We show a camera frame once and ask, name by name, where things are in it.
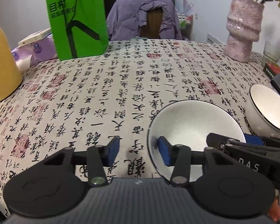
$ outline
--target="green paper bag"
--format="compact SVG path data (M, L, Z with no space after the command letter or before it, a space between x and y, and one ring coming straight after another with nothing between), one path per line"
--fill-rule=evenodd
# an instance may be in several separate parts
M104 0L46 0L60 60L102 55L108 47Z

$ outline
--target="dining table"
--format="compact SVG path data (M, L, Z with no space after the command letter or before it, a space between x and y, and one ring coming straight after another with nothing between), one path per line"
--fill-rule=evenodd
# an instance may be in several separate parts
M271 87L252 52L248 63L224 54L224 45L178 40L114 41L103 55L40 62L0 102L0 211L7 181L53 153L107 145L120 138L114 177L157 178L147 131L157 113L180 100L201 100L227 111L252 133L245 103L253 84ZM76 175L85 181L86 166Z

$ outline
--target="tissue package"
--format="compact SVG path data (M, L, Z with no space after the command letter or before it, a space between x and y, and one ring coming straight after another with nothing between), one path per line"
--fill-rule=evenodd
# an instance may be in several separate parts
M31 55L30 66L58 57L52 34L42 40L15 48L12 50L12 54L16 62Z

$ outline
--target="black-rimmed bowl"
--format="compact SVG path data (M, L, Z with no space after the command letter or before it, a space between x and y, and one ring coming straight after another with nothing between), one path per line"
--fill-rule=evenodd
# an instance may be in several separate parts
M170 180L174 167L165 166L158 150L158 138L165 136L171 145L183 144L203 151L209 133L246 142L238 123L223 109L204 101L184 100L167 105L154 118L147 133L150 158L161 176ZM190 181L202 176L202 166L192 165Z
M255 84L250 87L246 117L259 136L280 138L280 95L272 89Z

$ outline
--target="textured vase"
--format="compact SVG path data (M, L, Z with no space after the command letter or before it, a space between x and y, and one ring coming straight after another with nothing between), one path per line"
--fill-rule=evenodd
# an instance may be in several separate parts
M248 62L253 42L259 40L264 5L253 0L232 0L227 16L229 31L224 52L240 62Z

